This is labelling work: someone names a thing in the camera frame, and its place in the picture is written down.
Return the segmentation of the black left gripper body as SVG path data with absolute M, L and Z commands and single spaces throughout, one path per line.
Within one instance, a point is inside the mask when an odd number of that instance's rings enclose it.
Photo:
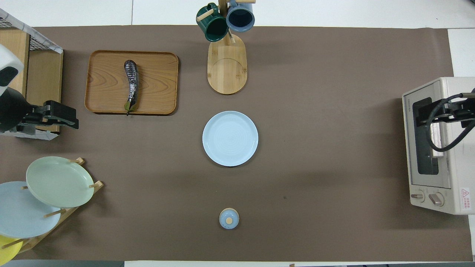
M 56 101 L 45 101 L 43 105 L 33 108 L 34 122 L 37 126 L 62 125 L 61 120 L 56 116 L 56 108 L 59 103 Z

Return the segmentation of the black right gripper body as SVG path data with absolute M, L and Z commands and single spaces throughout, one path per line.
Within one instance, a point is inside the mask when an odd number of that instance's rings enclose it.
M 454 103 L 446 103 L 442 106 L 446 117 L 444 122 L 472 121 L 475 118 L 475 100 L 466 99 Z

